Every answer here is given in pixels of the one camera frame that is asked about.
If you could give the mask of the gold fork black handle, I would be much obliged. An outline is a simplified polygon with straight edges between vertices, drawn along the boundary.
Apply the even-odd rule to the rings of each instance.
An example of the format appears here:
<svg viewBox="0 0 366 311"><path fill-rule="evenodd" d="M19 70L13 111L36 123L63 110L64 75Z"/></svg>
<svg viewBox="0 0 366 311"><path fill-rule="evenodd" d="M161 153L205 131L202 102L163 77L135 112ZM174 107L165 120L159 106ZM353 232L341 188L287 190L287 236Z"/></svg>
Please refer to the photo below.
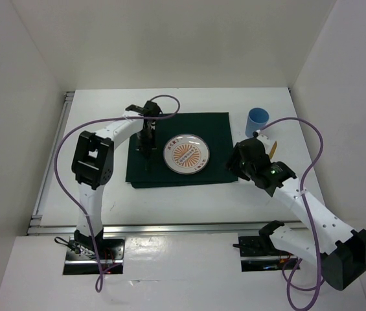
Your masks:
<svg viewBox="0 0 366 311"><path fill-rule="evenodd" d="M151 167L150 159L145 159L145 171L149 172Z"/></svg>

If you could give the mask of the gold knife black handle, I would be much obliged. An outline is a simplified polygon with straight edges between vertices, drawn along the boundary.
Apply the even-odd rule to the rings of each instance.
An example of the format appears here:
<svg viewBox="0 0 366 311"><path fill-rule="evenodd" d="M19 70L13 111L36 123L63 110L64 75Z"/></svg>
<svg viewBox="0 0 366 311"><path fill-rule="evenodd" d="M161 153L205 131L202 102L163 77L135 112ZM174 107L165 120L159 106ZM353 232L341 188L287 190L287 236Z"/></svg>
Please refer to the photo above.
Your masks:
<svg viewBox="0 0 366 311"><path fill-rule="evenodd" d="M271 147L271 150L269 151L269 158L270 159L273 159L273 156L275 155L275 152L276 152L276 149L277 149L277 142L275 141L273 144L272 144L272 147Z"/></svg>

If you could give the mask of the orange patterned plate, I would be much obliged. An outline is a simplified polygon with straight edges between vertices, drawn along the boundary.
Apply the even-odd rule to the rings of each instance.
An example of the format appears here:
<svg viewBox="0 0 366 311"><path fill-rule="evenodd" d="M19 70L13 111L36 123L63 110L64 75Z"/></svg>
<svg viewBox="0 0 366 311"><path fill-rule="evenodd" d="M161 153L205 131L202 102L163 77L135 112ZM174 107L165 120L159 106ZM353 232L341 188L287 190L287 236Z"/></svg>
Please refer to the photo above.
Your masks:
<svg viewBox="0 0 366 311"><path fill-rule="evenodd" d="M180 134L171 138L163 148L165 165L182 175L196 174L208 164L211 153L207 143L199 136Z"/></svg>

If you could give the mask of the dark green cloth napkin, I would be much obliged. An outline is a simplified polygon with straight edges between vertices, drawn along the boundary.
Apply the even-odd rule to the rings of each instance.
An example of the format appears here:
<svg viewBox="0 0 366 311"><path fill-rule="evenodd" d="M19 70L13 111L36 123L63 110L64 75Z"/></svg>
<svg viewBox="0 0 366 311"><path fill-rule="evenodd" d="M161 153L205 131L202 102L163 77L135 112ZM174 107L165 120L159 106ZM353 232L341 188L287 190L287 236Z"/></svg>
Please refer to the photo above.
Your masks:
<svg viewBox="0 0 366 311"><path fill-rule="evenodd" d="M209 162L196 174L178 174L165 165L163 148L171 138L180 134L197 135L209 147ZM228 112L179 113L170 119L159 120L156 123L155 142L157 148L151 154L151 167L147 172L145 158L137 150L137 136L130 138L125 182L135 189L232 183L238 180L225 167L233 150Z"/></svg>

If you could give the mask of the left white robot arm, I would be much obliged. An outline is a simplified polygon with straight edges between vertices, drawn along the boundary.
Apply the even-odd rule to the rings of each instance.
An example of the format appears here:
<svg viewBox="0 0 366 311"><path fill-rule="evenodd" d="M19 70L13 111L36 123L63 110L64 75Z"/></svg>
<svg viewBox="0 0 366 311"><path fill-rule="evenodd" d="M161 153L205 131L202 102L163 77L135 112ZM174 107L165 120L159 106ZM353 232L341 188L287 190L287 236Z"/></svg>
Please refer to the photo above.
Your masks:
<svg viewBox="0 0 366 311"><path fill-rule="evenodd" d="M149 159L155 143L155 117L161 108L153 101L143 107L136 105L125 109L123 120L114 121L95 132L83 131L76 144L72 171L78 182L80 205L88 217L80 214L74 240L90 259L103 253L102 196L104 187L114 171L115 150L132 135L137 136L137 151Z"/></svg>

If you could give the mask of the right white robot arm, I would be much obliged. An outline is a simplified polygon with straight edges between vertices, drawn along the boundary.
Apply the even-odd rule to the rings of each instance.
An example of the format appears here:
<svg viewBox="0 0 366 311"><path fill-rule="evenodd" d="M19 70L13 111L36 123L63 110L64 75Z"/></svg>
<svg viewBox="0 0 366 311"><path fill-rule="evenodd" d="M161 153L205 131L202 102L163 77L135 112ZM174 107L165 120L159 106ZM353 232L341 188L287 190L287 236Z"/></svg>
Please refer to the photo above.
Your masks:
<svg viewBox="0 0 366 311"><path fill-rule="evenodd" d="M342 291L366 272L366 230L355 230L327 209L306 189L283 162L272 162L264 144L256 137L236 143L227 169L253 183L287 207L306 228L314 228L318 241L272 221L259 231L258 246L265 254L285 251L314 266L322 278Z"/></svg>

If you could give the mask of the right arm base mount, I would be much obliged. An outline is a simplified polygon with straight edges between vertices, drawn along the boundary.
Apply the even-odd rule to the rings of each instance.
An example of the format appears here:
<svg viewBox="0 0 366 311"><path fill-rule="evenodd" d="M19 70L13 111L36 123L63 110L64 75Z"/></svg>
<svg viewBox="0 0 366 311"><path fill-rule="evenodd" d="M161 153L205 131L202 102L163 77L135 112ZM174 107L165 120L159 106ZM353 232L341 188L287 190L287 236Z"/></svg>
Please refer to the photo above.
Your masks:
<svg viewBox="0 0 366 311"><path fill-rule="evenodd" d="M239 251L242 272L291 270L297 257L273 246L269 235L284 222L272 221L258 231L255 236L240 236L233 247Z"/></svg>

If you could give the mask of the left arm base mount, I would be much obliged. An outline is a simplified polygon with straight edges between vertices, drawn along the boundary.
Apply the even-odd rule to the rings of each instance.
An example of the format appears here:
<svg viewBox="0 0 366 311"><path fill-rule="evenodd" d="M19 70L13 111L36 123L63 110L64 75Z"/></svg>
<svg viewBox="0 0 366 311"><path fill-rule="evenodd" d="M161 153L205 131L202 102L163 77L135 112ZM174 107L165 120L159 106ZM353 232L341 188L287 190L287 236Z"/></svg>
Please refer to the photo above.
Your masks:
<svg viewBox="0 0 366 311"><path fill-rule="evenodd" d="M68 240L55 237L54 242L62 245L65 250L63 275L98 275L97 257L91 251L72 238ZM124 238L109 238L104 241L104 247L99 251L102 271L108 275L123 274L124 269Z"/></svg>

